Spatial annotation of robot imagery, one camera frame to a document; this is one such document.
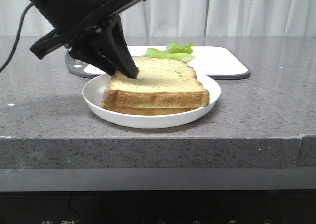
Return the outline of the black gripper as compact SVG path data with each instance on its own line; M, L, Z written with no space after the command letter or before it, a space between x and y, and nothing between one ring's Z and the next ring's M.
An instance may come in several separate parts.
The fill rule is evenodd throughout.
M38 59L69 44L72 58L89 63L110 76L119 71L129 78L137 78L138 68L127 47L118 14L146 0L29 1L54 28L31 46L30 51ZM73 43L82 39L94 25L107 19L110 20L99 34L99 44Z

